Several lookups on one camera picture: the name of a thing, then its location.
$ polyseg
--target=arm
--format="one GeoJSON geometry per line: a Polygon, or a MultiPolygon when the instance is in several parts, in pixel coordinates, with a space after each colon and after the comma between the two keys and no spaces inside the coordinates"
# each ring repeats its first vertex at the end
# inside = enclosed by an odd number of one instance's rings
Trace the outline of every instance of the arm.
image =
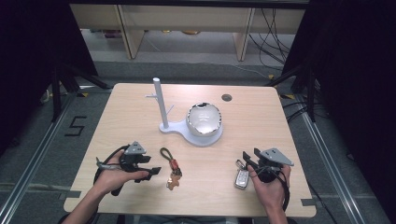
{"type": "MultiPolygon", "coordinates": [[[[119,163],[120,155],[123,150],[119,151],[108,163],[119,163]]],[[[87,192],[85,197],[79,202],[75,209],[63,222],[65,223],[86,223],[95,212],[99,202],[111,190],[118,189],[125,182],[133,179],[144,178],[149,174],[146,171],[127,173],[122,170],[104,170],[99,175],[93,187],[87,192]]]]}
{"type": "MultiPolygon", "coordinates": [[[[285,193],[282,184],[275,179],[270,183],[263,183],[260,181],[254,169],[248,165],[249,175],[253,181],[254,189],[256,190],[259,201],[265,209],[271,224],[287,224],[286,214],[282,209],[283,201],[285,200],[285,193]]],[[[289,184],[290,167],[284,165],[282,172],[285,175],[289,184]]]]}

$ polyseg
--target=human hand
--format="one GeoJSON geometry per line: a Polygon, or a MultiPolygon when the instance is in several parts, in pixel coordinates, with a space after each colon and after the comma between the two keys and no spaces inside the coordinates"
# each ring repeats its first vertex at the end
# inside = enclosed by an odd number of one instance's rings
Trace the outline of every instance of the human hand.
{"type": "MultiPolygon", "coordinates": [[[[124,150],[117,152],[107,164],[120,163],[120,156],[124,150]]],[[[141,179],[149,175],[147,171],[137,171],[128,173],[122,170],[103,170],[93,185],[93,189],[98,190],[101,194],[108,194],[110,191],[118,189],[125,182],[134,179],[141,179]]]]}
{"type": "MultiPolygon", "coordinates": [[[[270,183],[263,183],[250,165],[247,166],[247,169],[249,170],[249,176],[253,182],[259,201],[271,220],[270,223],[287,223],[286,215],[282,209],[285,200],[285,191],[282,183],[280,183],[277,178],[270,183]]],[[[290,167],[288,165],[283,165],[281,172],[284,175],[280,175],[279,177],[283,180],[286,178],[289,187],[290,167]]]]}

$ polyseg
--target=key fob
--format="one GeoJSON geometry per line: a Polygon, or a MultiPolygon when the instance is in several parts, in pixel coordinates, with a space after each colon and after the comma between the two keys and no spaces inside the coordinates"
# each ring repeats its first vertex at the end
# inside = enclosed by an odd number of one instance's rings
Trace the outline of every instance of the key fob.
{"type": "Polygon", "coordinates": [[[238,169],[234,185],[239,189],[245,189],[248,185],[248,171],[238,169]]]}

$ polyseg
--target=white base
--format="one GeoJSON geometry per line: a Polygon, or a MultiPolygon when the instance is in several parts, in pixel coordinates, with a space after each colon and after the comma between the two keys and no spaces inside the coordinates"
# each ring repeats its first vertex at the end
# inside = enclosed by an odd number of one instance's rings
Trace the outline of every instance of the white base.
{"type": "Polygon", "coordinates": [[[185,119],[183,119],[180,122],[168,122],[168,123],[169,123],[169,127],[167,129],[163,127],[163,123],[160,124],[160,131],[162,133],[178,133],[182,135],[189,143],[191,143],[196,147],[209,147],[213,145],[220,139],[223,131],[221,125],[214,135],[208,137],[201,137],[201,136],[193,135],[190,132],[189,127],[187,127],[185,119]]]}

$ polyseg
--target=white stand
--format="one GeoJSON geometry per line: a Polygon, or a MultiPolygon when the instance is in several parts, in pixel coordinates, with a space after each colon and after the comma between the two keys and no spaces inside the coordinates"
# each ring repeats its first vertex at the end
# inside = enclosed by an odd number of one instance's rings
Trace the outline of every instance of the white stand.
{"type": "Polygon", "coordinates": [[[185,119],[180,122],[168,122],[160,79],[155,77],[153,81],[156,95],[148,97],[155,97],[158,101],[158,105],[160,106],[161,117],[163,118],[163,123],[160,124],[160,131],[162,133],[178,133],[182,135],[186,141],[196,147],[209,147],[220,139],[223,132],[222,126],[219,127],[214,135],[202,137],[193,135],[190,132],[185,119]]]}

